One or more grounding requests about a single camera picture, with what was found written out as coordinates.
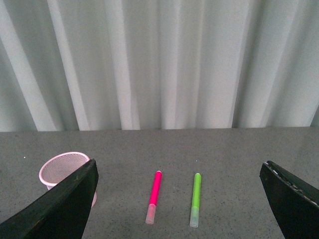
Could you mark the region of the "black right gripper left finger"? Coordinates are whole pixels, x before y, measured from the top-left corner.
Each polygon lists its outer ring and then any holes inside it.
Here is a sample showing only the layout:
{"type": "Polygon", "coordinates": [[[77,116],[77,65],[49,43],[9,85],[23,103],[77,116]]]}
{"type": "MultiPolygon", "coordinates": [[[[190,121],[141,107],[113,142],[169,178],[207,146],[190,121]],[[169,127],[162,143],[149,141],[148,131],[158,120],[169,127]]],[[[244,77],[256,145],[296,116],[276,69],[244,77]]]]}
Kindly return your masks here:
{"type": "Polygon", "coordinates": [[[79,169],[0,225],[2,239],[80,239],[98,184],[96,161],[79,169]]]}

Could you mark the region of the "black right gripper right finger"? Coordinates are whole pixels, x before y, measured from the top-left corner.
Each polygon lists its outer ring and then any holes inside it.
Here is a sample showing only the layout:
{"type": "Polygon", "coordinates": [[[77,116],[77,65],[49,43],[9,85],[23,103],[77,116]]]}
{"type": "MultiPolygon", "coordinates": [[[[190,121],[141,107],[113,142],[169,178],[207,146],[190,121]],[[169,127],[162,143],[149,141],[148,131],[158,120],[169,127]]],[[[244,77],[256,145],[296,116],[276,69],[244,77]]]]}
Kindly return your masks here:
{"type": "Polygon", "coordinates": [[[319,237],[319,190],[278,164],[264,162],[260,179],[286,239],[319,237]]]}

